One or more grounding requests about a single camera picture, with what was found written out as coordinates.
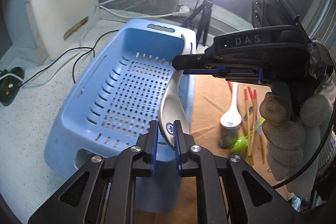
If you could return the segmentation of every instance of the white knitted glove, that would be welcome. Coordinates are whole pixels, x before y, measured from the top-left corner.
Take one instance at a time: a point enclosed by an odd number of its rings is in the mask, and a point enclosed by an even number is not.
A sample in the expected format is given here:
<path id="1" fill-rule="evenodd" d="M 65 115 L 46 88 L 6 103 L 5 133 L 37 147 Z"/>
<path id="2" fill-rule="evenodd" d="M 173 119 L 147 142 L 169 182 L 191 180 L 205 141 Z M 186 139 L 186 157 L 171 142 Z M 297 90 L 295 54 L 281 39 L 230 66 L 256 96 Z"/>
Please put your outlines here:
<path id="1" fill-rule="evenodd" d="M 283 180 L 290 167 L 303 160 L 305 129 L 320 127 L 321 139 L 325 134 L 332 113 L 331 102 L 320 94 L 314 94 L 301 107 L 297 121 L 290 121 L 291 107 L 281 98 L 268 92 L 260 105 L 260 115 L 266 120 L 262 130 L 268 140 L 267 162 L 276 180 Z M 319 155 L 318 175 L 335 156 L 335 134 L 331 131 Z"/>

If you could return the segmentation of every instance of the glove finger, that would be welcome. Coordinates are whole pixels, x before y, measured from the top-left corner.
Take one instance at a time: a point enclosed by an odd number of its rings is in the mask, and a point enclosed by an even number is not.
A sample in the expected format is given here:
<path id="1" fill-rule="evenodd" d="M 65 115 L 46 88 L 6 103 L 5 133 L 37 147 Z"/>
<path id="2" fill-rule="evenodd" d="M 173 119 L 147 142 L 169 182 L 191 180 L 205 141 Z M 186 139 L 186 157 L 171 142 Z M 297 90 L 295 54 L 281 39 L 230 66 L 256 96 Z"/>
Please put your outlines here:
<path id="1" fill-rule="evenodd" d="M 273 158 L 269 153 L 266 155 L 266 159 L 275 180 L 283 180 L 289 172 L 289 166 L 283 165 Z"/>
<path id="2" fill-rule="evenodd" d="M 260 104 L 259 112 L 266 121 L 281 124 L 289 119 L 292 108 L 282 97 L 267 92 Z"/>
<path id="3" fill-rule="evenodd" d="M 271 142 L 267 143 L 268 153 L 283 165 L 294 166 L 303 160 L 303 150 L 298 148 L 295 150 L 281 149 Z"/>
<path id="4" fill-rule="evenodd" d="M 319 126 L 325 119 L 331 116 L 329 100 L 321 94 L 315 93 L 305 101 L 300 110 L 300 118 L 308 127 Z"/>
<path id="5" fill-rule="evenodd" d="M 262 131 L 270 142 L 282 149 L 298 149 L 305 141 L 305 129 L 298 122 L 286 121 L 275 126 L 265 121 Z"/>

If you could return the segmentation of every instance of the dish drainer basket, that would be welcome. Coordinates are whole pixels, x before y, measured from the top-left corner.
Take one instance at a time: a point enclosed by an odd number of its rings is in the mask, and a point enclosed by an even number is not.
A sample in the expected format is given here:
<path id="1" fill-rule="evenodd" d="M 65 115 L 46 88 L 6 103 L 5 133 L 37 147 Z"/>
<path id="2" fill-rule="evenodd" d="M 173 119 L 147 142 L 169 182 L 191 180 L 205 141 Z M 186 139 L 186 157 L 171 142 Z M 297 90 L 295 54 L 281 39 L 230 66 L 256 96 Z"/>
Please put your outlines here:
<path id="1" fill-rule="evenodd" d="M 44 150 L 47 165 L 69 178 L 94 155 L 111 157 L 134 145 L 157 120 L 160 100 L 184 49 L 181 27 L 133 19 L 91 61 L 60 109 Z M 195 52 L 195 41 L 192 53 Z M 183 75 L 179 97 L 191 122 L 194 78 Z M 159 134 L 156 171 L 137 178 L 136 208 L 164 213 L 177 200 L 174 151 Z"/>

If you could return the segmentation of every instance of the metal screw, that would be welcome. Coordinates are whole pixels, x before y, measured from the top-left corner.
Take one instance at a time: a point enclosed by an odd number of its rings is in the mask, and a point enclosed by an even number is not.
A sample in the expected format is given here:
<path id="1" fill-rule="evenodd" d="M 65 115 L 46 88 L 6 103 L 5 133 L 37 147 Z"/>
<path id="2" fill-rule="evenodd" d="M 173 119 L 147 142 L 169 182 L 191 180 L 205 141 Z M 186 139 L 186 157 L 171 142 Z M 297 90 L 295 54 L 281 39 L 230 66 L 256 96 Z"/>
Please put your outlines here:
<path id="1" fill-rule="evenodd" d="M 241 158 L 238 155 L 231 155 L 230 160 L 232 162 L 240 162 Z"/>
<path id="2" fill-rule="evenodd" d="M 133 145 L 133 146 L 131 147 L 131 150 L 132 150 L 133 152 L 140 152 L 140 151 L 141 151 L 141 147 L 138 146 L 138 145 Z"/>
<path id="3" fill-rule="evenodd" d="M 201 147 L 199 145 L 193 145 L 190 147 L 192 152 L 199 152 L 201 150 Z"/>
<path id="4" fill-rule="evenodd" d="M 93 163 L 99 163 L 99 162 L 101 162 L 102 161 L 102 158 L 101 158 L 101 156 L 93 156 L 92 158 L 91 158 L 91 161 L 93 162 Z"/>

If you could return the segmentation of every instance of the blue circular logo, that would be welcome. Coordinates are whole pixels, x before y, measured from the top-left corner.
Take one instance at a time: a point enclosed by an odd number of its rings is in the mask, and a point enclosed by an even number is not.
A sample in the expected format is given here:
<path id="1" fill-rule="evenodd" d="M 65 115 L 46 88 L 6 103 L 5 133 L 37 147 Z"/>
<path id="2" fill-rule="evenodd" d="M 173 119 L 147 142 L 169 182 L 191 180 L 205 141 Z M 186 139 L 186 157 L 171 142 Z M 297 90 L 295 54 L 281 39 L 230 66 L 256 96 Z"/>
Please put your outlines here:
<path id="1" fill-rule="evenodd" d="M 174 126 L 171 122 L 166 123 L 166 129 L 170 135 L 174 135 Z"/>

